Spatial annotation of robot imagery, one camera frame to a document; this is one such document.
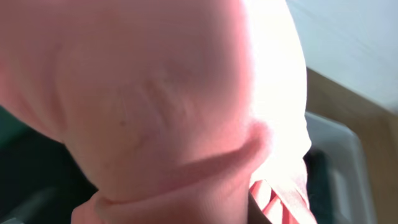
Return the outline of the pink garment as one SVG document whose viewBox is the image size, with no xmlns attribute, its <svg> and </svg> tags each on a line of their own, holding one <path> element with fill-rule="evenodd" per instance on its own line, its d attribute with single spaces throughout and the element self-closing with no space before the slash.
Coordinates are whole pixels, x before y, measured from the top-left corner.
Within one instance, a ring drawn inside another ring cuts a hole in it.
<svg viewBox="0 0 398 224">
<path fill-rule="evenodd" d="M 1 2 L 1 105 L 97 192 L 73 223 L 315 223 L 282 0 Z"/>
</svg>

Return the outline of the red plaid shirt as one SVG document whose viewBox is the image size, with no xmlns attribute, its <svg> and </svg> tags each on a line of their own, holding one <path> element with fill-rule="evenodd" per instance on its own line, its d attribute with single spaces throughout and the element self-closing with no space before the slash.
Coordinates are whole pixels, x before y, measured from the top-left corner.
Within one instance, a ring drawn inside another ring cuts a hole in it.
<svg viewBox="0 0 398 224">
<path fill-rule="evenodd" d="M 63 144 L 1 110 L 1 223 L 70 224 L 96 191 Z"/>
</svg>

